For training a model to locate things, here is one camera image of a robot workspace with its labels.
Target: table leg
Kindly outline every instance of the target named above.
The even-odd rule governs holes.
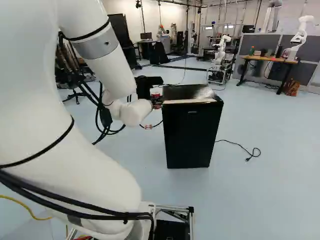
[[[249,59],[246,59],[244,61],[244,66],[243,66],[243,71],[242,71],[242,74],[241,74],[241,78],[240,78],[240,81],[237,83],[237,87],[239,87],[241,84],[243,84],[246,80],[244,79],[245,77],[245,74],[246,74],[246,70],[247,70],[247,67],[248,67],[248,63],[250,62]]]
[[[288,76],[290,74],[291,67],[292,67],[292,64],[288,64],[288,70],[285,73],[285,76],[284,76],[284,78],[282,80],[281,86],[279,87],[278,91],[276,92],[277,95],[280,95],[282,93],[282,90],[284,89],[284,86],[285,86],[285,83],[287,81],[287,78],[288,78]]]

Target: metal frame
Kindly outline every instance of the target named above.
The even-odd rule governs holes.
[[[180,221],[183,221],[187,224],[189,224],[189,240],[194,240],[194,208],[193,207],[178,207],[178,206],[169,206],[169,205],[156,205],[155,207],[155,216],[159,214],[160,212],[163,212],[169,216],[172,216]],[[182,218],[179,214],[186,214],[187,219]],[[77,234],[78,230],[72,228],[70,232],[68,233],[68,236],[65,240],[73,240],[75,239],[75,236]]]

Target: wooden desk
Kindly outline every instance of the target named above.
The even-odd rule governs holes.
[[[247,80],[244,79],[245,77],[245,73],[246,73],[246,70],[247,70],[247,67],[248,67],[248,63],[250,61],[270,61],[270,62],[275,62],[275,63],[283,63],[283,64],[287,64],[288,65],[288,68],[287,68],[287,71],[286,71],[286,74],[282,80],[282,83],[281,83],[281,86],[279,87],[278,91],[276,92],[277,95],[281,94],[283,88],[284,88],[284,85],[287,81],[287,78],[289,76],[289,73],[291,71],[291,68],[292,68],[292,65],[295,65],[295,64],[298,64],[299,62],[296,61],[296,60],[287,60],[286,58],[283,58],[283,57],[278,57],[278,58],[275,58],[274,56],[243,56],[242,57],[245,61],[244,61],[244,66],[243,66],[243,71],[242,71],[242,74],[241,74],[241,78],[240,78],[240,81],[238,82],[237,86],[240,86],[241,84],[245,83]]]

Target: desk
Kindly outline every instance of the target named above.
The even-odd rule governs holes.
[[[143,59],[149,59],[150,58],[150,44],[159,42],[158,40],[141,40],[141,41],[137,41],[136,44],[141,45],[141,52],[142,52],[142,58]]]
[[[283,57],[275,58],[273,56],[249,56],[249,55],[247,55],[247,56],[243,56],[242,58],[245,60],[245,62],[244,62],[241,78],[240,78],[240,81],[238,82],[237,86],[240,86],[241,84],[246,82],[244,77],[245,77],[245,74],[246,74],[248,63],[250,61],[252,61],[252,60],[253,61],[270,61],[270,62],[288,64],[288,69],[287,69],[287,71],[285,73],[285,76],[284,76],[284,78],[282,80],[282,84],[279,87],[278,91],[276,92],[277,95],[281,94],[281,92],[282,92],[282,90],[284,88],[284,85],[285,85],[285,83],[287,81],[287,78],[289,76],[289,73],[291,71],[292,65],[298,64],[298,61],[296,61],[296,60],[287,60],[286,58],[283,58]]]

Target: green bottle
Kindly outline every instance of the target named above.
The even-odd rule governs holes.
[[[249,51],[249,56],[252,56],[255,52],[255,46],[252,46]]]

